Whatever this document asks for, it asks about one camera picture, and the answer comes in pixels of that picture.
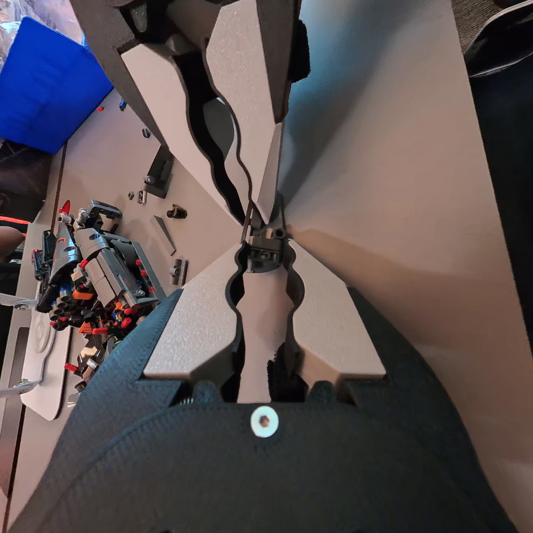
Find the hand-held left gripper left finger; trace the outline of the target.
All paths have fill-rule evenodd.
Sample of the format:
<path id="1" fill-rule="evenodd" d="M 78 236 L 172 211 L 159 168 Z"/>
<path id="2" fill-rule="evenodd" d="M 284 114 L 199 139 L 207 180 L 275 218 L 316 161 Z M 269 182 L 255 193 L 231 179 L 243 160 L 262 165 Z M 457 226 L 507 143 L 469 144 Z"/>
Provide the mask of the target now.
<path id="1" fill-rule="evenodd" d="M 237 243 L 187 282 L 144 368 L 152 379 L 212 381 L 238 390 L 245 358 L 242 316 L 247 246 Z"/>

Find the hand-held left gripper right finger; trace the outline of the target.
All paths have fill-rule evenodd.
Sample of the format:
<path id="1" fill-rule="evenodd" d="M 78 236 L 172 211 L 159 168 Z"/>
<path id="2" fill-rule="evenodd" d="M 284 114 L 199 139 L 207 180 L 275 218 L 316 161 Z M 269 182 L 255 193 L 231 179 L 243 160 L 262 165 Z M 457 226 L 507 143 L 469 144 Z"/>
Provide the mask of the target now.
<path id="1" fill-rule="evenodd" d="M 309 387 L 328 381 L 379 380 L 386 370 L 348 286 L 295 241 L 286 241 L 283 265 L 288 315 L 284 347 L 288 376 Z"/>

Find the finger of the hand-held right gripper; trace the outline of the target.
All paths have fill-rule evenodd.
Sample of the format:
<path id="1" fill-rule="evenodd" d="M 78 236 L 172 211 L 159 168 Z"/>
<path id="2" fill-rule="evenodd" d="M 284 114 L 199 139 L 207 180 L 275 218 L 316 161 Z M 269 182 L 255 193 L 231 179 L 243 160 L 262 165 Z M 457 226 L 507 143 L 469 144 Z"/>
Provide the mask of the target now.
<path id="1" fill-rule="evenodd" d="M 200 51 L 177 53 L 165 45 L 138 44 L 122 61 L 155 120 L 164 144 L 233 219 L 245 212 L 225 168 L 235 130 L 211 87 Z"/>
<path id="2" fill-rule="evenodd" d="M 205 59 L 237 127 L 237 160 L 263 222 L 276 199 L 298 1 L 224 1 Z"/>

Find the long grey lego beam panel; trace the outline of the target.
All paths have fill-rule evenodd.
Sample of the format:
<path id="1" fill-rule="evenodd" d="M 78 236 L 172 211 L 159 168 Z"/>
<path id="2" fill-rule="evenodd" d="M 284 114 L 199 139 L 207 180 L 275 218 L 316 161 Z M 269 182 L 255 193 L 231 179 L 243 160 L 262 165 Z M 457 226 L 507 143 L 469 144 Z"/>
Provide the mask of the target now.
<path id="1" fill-rule="evenodd" d="M 144 178 L 143 191 L 160 199 L 165 199 L 170 186 L 170 174 L 174 160 L 170 150 L 161 145 Z"/>

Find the grey black lego car model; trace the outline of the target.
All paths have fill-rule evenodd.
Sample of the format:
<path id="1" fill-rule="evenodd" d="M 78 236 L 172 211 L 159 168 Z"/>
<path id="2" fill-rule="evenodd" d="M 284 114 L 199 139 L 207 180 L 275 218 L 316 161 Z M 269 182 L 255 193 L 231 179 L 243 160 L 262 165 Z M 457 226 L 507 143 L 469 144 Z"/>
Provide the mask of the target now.
<path id="1" fill-rule="evenodd" d="M 75 327 L 87 340 L 76 363 L 64 366 L 81 379 L 72 399 L 166 297 L 141 245 L 115 233 L 122 216 L 96 200 L 72 215 L 67 200 L 57 210 L 56 232 L 44 231 L 42 248 L 32 253 L 36 311 L 53 330 Z"/>

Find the grey lego panel assembly red pins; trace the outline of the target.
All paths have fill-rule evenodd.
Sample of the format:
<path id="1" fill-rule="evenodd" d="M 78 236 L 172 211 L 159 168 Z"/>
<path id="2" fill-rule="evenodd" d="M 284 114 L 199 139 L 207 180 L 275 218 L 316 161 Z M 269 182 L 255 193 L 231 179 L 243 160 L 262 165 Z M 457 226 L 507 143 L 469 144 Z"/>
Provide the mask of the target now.
<path id="1" fill-rule="evenodd" d="M 283 248 L 287 239 L 284 227 L 250 228 L 247 240 L 246 272 L 261 274 L 274 271 L 283 264 Z"/>

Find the thin grey lego beam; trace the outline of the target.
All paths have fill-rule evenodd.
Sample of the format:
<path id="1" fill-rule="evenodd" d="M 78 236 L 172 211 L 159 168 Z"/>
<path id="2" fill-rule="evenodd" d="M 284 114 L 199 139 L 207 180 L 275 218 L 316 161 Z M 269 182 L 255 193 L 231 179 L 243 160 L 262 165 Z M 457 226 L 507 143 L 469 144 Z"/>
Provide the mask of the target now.
<path id="1" fill-rule="evenodd" d="M 242 236 L 240 240 L 241 243 L 245 243 L 247 240 L 247 233 L 250 227 L 250 222 L 252 219 L 253 212 L 254 212 L 254 203 L 252 202 L 252 200 L 250 200 L 247 206 L 245 220 L 243 223 L 243 231 L 242 231 Z"/>

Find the long grey lego wedge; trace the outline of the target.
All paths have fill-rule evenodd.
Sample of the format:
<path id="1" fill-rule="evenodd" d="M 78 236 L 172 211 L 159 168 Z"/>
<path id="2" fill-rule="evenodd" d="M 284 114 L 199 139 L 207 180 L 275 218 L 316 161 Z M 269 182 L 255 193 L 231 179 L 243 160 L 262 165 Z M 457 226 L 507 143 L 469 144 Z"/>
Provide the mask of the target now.
<path id="1" fill-rule="evenodd" d="M 177 248 L 163 218 L 157 215 L 153 215 L 152 217 L 150 217 L 150 223 L 155 230 L 157 238 L 163 244 L 165 253 L 168 256 L 172 257 L 176 253 Z"/>

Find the blue plastic bin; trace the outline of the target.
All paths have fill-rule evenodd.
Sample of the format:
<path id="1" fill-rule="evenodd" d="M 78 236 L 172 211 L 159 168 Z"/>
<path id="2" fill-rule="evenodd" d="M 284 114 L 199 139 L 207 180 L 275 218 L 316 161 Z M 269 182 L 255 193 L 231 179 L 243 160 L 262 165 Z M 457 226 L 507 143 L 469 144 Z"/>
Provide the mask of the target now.
<path id="1" fill-rule="evenodd" d="M 112 89 L 89 48 L 24 17 L 1 70 L 1 138 L 54 155 Z"/>

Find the white book stand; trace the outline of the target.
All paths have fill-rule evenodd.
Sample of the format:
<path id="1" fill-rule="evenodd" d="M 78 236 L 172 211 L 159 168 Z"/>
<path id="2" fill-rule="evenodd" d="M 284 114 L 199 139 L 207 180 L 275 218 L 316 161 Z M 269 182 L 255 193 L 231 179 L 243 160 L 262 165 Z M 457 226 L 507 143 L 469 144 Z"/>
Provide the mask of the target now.
<path id="1" fill-rule="evenodd" d="M 44 420 L 57 418 L 62 404 L 72 328 L 57 331 L 46 313 L 37 311 L 36 299 L 1 294 L 1 305 L 30 310 L 31 322 L 23 358 L 21 380 L 2 389 L 1 398 L 21 396 L 21 402 Z"/>

